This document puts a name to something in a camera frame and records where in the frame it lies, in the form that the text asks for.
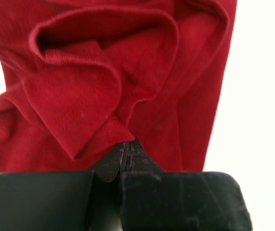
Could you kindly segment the red t shirt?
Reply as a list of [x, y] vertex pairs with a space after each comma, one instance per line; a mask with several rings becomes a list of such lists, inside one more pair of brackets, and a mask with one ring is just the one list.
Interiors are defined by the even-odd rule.
[[138, 137], [201, 171], [235, 0], [0, 0], [0, 172], [81, 170]]

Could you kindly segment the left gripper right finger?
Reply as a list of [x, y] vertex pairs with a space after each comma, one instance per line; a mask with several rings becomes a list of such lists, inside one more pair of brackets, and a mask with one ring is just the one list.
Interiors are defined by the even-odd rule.
[[122, 145], [121, 223], [125, 231], [250, 231], [237, 181], [222, 172], [166, 172], [138, 139]]

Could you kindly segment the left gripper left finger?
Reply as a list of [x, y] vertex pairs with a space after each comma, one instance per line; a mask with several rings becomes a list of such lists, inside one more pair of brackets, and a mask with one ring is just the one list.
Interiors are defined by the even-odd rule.
[[0, 173], [0, 231], [120, 231], [128, 145], [87, 170]]

